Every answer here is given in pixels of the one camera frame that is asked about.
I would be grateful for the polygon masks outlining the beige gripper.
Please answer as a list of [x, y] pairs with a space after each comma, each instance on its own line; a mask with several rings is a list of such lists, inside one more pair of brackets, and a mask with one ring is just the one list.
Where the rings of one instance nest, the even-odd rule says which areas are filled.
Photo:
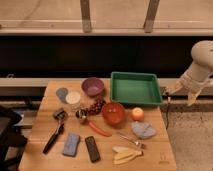
[[189, 106], [193, 105], [200, 95], [200, 92], [210, 81], [212, 71], [196, 63], [192, 63], [189, 68], [181, 75], [180, 82], [166, 88], [166, 93], [171, 95], [181, 90], [183, 86], [189, 90], [188, 102]]

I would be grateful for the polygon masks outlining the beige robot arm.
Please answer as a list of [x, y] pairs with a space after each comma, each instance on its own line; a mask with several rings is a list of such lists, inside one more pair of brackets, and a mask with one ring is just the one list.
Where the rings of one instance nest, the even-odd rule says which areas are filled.
[[213, 41], [197, 42], [191, 49], [191, 57], [193, 61], [189, 68], [175, 84], [166, 88], [169, 95], [181, 89], [187, 90], [189, 106], [195, 103], [207, 85], [213, 84]]

